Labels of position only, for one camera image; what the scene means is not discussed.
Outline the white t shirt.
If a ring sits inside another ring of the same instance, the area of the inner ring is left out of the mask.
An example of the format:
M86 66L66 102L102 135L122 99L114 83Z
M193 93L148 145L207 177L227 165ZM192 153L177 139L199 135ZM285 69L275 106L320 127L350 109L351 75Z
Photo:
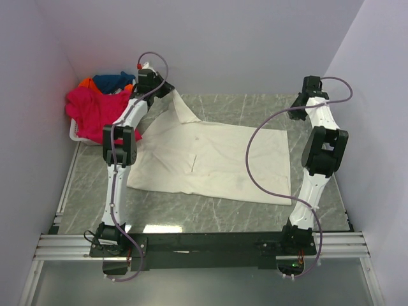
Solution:
M227 200L290 205L286 131L205 122L173 91L146 129L127 186Z

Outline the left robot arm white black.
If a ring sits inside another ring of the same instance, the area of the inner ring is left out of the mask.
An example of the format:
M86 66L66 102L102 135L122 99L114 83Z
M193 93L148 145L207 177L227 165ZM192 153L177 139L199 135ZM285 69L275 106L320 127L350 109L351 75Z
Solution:
M127 107L114 123L103 128L103 159L108 170L108 189L102 221L92 244L104 244L112 256L124 254L128 247L124 238L124 211L127 179L137 157L136 127L151 108L154 98L163 98L172 90L174 86L158 72L151 68L139 69Z

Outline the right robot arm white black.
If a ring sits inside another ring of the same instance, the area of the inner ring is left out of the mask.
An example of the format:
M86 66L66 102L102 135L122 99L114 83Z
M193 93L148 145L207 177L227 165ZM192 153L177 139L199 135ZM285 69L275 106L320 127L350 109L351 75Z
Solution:
M302 153L303 181L295 208L283 227L280 247L286 254L311 246L314 216L321 195L339 169L349 133L335 122L322 78L306 76L289 111L292 120L310 119L312 131Z

